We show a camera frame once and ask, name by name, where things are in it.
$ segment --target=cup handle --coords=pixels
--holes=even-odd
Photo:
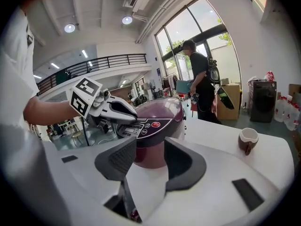
[[[249,141],[248,145],[246,146],[245,154],[248,156],[252,149],[252,142]]]

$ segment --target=mug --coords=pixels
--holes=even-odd
[[[238,146],[248,156],[258,142],[258,133],[252,128],[244,128],[238,136]]]

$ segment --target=black pants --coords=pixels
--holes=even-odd
[[[222,124],[214,113],[211,112],[211,106],[214,101],[214,91],[208,91],[208,93],[202,93],[198,98],[198,119]]]

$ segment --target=balcony railing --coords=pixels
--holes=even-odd
[[[146,64],[145,54],[114,55],[103,58],[90,59],[76,65],[71,65],[68,68],[62,69],[59,72],[50,75],[49,77],[38,83],[40,90],[39,95],[65,81],[81,76],[83,74],[103,69],[136,64]]]

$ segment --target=purple rice cooker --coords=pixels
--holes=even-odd
[[[184,139],[184,110],[177,98],[149,101],[135,109],[138,119],[131,125],[117,125],[119,137],[136,137],[134,163],[143,168],[161,168],[164,160],[164,139]]]

